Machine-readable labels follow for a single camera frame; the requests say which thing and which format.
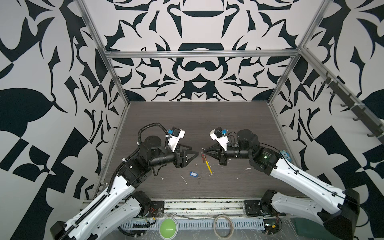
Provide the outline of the aluminium front rail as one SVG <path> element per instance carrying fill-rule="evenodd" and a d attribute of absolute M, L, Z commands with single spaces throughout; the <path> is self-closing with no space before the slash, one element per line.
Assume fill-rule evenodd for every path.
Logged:
<path fill-rule="evenodd" d="M 153 218 L 161 218 L 165 215 L 182 219 L 195 220 L 197 218 L 215 218 L 219 215 L 230 217 L 250 218 L 245 213 L 245 199 L 144 199 L 144 206 L 133 197 L 121 197 L 115 194 L 103 198 L 98 196 L 93 201 L 83 203 L 82 211 L 76 217 L 85 217 L 84 221 L 96 222 L 105 219 L 110 214 L 122 214 L 123 217 L 113 216 L 119 222 L 125 221 L 125 217 L 152 219 L 142 216 L 142 209 L 152 201 L 164 201 L 165 208 L 162 215 Z"/>

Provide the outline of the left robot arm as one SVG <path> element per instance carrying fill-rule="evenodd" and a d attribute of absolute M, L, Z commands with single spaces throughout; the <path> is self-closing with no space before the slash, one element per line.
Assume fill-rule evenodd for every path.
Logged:
<path fill-rule="evenodd" d="M 184 168 L 199 156 L 192 147 L 180 144 L 184 136 L 184 130 L 176 127 L 166 130 L 160 123 L 142 127 L 138 131 L 138 147 L 122 160 L 108 187 L 80 213 L 66 222 L 56 222 L 50 229 L 53 238 L 102 240 L 124 222 L 144 217 L 151 199 L 137 191 L 138 186 L 151 175 L 158 175 L 156 167 L 173 164 Z"/>

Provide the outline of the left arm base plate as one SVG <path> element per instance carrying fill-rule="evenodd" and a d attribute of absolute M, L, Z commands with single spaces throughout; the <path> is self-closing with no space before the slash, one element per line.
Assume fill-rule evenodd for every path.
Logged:
<path fill-rule="evenodd" d="M 147 218 L 157 217 L 164 213 L 164 201 L 152 201 L 142 209 L 142 216 Z"/>

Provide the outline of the light blue toy block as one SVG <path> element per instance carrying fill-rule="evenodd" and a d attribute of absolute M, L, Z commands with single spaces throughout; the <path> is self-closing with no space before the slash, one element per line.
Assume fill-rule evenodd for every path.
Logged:
<path fill-rule="evenodd" d="M 280 153 L 281 153 L 281 155 L 282 155 L 287 161 L 289 161 L 289 162 L 292 161 L 291 156 L 290 156 L 290 154 L 289 154 L 287 151 L 285 151 L 285 150 L 281 150 Z"/>

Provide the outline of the green round button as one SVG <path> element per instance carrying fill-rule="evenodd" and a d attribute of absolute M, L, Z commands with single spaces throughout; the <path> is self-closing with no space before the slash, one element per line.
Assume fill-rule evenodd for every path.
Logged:
<path fill-rule="evenodd" d="M 163 240 L 174 239 L 178 230 L 178 222 L 174 218 L 165 218 L 159 227 L 159 233 Z"/>

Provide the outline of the dark green cloth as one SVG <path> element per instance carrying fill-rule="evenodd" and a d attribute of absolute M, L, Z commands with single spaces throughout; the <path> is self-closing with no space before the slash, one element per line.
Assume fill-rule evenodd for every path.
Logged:
<path fill-rule="evenodd" d="M 292 218 L 291 222 L 295 227 L 295 231 L 298 236 L 318 239 L 318 240 L 338 240 L 339 238 L 335 237 L 329 233 L 324 226 L 315 223 L 311 220 L 304 218 Z"/>

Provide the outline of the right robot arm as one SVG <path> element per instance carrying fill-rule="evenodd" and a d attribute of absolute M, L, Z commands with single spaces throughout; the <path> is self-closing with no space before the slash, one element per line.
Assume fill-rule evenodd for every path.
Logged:
<path fill-rule="evenodd" d="M 342 190 L 306 173 L 290 163 L 274 147 L 260 143 L 251 130 L 240 130 L 231 141 L 230 133 L 218 127 L 210 137 L 216 144 L 204 149 L 204 154 L 219 161 L 221 166 L 228 159 L 248 160 L 257 171 L 285 182 L 309 197 L 302 200 L 268 190 L 260 204 L 263 212 L 286 213 L 322 225 L 340 240 L 352 240 L 358 227 L 360 195 L 352 189 Z"/>

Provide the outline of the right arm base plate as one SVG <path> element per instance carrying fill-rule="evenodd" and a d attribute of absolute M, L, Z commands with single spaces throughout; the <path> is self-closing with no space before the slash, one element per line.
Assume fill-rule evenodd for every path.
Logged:
<path fill-rule="evenodd" d="M 261 217 L 268 214 L 263 211 L 260 200 L 245 200 L 245 213 L 248 217 Z"/>

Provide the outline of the metal keyring with yellow tag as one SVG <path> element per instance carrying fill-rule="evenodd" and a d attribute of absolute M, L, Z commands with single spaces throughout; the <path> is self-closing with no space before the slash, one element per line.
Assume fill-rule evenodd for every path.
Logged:
<path fill-rule="evenodd" d="M 209 165 L 208 160 L 207 160 L 207 159 L 205 160 L 203 157 L 202 157 L 202 160 L 203 160 L 204 164 L 207 166 L 210 175 L 213 175 L 213 171 L 212 171 L 212 169 L 211 169 L 211 167 L 210 167 L 210 165 Z"/>

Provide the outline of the aluminium frame crossbar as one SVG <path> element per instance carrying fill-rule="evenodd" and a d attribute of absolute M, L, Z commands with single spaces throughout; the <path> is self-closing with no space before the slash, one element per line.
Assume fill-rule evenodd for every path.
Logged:
<path fill-rule="evenodd" d="M 292 57 L 297 50 L 230 50 L 230 51 L 105 51 L 108 59 L 127 58 L 214 58 L 214 57 Z"/>

